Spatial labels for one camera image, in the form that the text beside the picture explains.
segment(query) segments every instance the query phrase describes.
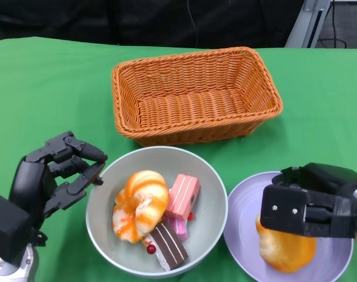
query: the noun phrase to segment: toy croissant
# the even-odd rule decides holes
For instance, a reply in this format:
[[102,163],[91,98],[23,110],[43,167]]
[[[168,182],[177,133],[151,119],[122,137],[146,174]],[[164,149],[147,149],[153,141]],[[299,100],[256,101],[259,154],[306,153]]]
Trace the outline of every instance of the toy croissant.
[[313,260],[316,238],[266,229],[260,223],[260,215],[256,227],[260,235],[260,255],[276,270],[294,273]]

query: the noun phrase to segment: chocolate cake slice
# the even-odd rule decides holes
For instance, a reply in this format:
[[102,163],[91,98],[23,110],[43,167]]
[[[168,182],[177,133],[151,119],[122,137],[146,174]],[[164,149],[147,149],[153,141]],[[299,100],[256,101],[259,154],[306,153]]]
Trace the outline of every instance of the chocolate cake slice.
[[146,237],[146,241],[156,247],[155,255],[166,271],[178,268],[189,258],[180,238],[168,222],[159,223]]

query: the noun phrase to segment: orange swirl bun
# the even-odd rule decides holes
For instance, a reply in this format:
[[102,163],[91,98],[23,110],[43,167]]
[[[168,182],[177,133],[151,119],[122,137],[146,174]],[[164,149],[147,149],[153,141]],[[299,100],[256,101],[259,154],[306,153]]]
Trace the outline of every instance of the orange swirl bun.
[[266,229],[260,223],[260,215],[256,227],[260,235],[260,255],[276,270],[294,273],[313,260],[316,238]]
[[114,200],[114,233],[121,240],[138,242],[159,223],[168,200],[168,188],[160,174],[150,170],[133,174]]

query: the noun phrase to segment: basket rim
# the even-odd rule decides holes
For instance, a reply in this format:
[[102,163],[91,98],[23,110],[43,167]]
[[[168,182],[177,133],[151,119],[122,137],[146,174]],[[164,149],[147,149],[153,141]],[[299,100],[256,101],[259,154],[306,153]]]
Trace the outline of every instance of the basket rim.
[[[188,122],[179,122],[179,123],[171,123],[159,126],[152,127],[144,127],[144,128],[131,128],[128,127],[123,119],[122,108],[120,106],[121,96],[120,96],[120,71],[121,69],[130,66],[130,65],[138,65],[140,63],[150,63],[154,61],[160,61],[162,59],[167,60],[175,60],[177,58],[185,58],[187,56],[208,56],[208,55],[216,55],[219,53],[227,53],[227,52],[238,52],[238,55],[250,55],[254,57],[259,69],[264,73],[267,80],[267,88],[270,93],[272,99],[274,100],[275,105],[268,110],[262,112],[250,112],[250,113],[240,113],[240,114],[230,114],[225,116],[220,116],[215,119],[197,119],[190,120]],[[130,61],[125,61],[116,65],[112,70],[112,81],[113,81],[113,103],[116,105],[114,108],[118,108],[118,110],[114,110],[115,115],[115,124],[118,131],[127,137],[151,137],[151,136],[160,136],[168,133],[178,133],[183,130],[191,130],[191,129],[204,129],[217,127],[220,124],[223,126],[226,125],[236,125],[240,123],[247,122],[258,122],[262,120],[267,120],[270,118],[274,118],[278,116],[282,110],[282,99],[276,89],[276,86],[272,80],[271,74],[268,72],[266,65],[263,62],[260,54],[249,47],[232,47],[232,48],[223,48],[209,51],[192,51],[188,53],[175,54],[175,55],[163,55],[152,58],[140,58]]]

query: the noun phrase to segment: gray bowl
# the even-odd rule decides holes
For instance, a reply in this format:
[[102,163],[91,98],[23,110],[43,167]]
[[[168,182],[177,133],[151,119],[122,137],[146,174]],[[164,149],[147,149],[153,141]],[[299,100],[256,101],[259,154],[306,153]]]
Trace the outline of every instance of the gray bowl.
[[[147,254],[141,244],[121,241],[111,222],[114,198],[134,172],[154,170],[172,187],[179,173],[197,177],[201,183],[193,212],[188,221],[189,238],[183,241],[189,259],[186,264],[164,271],[155,255]],[[104,184],[95,186],[86,209],[86,225],[92,243],[114,266],[140,277],[165,278],[181,274],[197,265],[218,242],[227,221],[227,192],[217,172],[202,158],[175,147],[147,147],[124,155],[102,173]]]

